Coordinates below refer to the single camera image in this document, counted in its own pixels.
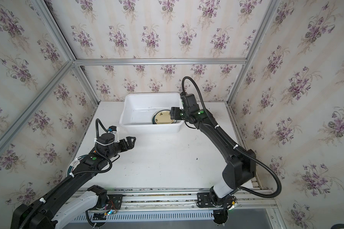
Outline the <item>white green rim plate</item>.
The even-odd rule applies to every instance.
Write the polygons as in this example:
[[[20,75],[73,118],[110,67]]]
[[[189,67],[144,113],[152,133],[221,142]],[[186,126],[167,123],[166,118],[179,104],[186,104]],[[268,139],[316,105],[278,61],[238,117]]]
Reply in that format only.
[[[80,164],[80,161],[86,157],[86,155],[82,155],[79,157],[76,157],[68,166],[66,170],[66,176],[70,175],[70,173],[73,173],[73,170]]]

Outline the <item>yellowish cream plate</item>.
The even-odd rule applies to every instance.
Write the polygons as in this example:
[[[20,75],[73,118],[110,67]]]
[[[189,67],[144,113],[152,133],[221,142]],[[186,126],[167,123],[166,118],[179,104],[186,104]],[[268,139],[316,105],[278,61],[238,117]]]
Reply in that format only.
[[[171,119],[170,110],[161,110],[154,114],[152,123],[154,125],[175,124],[176,120]]]

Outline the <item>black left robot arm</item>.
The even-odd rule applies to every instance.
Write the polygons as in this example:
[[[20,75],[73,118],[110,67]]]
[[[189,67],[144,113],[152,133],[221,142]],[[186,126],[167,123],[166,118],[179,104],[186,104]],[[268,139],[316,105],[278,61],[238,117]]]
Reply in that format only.
[[[112,169],[112,158],[132,150],[136,138],[128,136],[115,140],[114,132],[95,139],[92,150],[49,192],[30,205],[22,204],[13,213],[12,229],[61,229],[76,216],[92,208],[103,209],[108,204],[107,191],[97,185],[69,205],[66,202],[89,180]]]

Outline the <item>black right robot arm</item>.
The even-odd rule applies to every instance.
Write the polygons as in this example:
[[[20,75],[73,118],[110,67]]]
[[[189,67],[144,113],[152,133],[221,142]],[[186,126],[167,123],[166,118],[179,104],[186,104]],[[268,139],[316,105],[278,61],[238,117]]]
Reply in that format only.
[[[228,194],[238,191],[240,186],[256,175],[255,161],[241,154],[239,150],[253,158],[256,157],[255,153],[239,146],[220,127],[210,111],[199,107],[193,94],[180,93],[180,96],[182,108],[172,107],[171,119],[186,121],[194,125],[214,144],[226,162],[221,180],[211,188],[209,193],[211,203],[220,207]]]

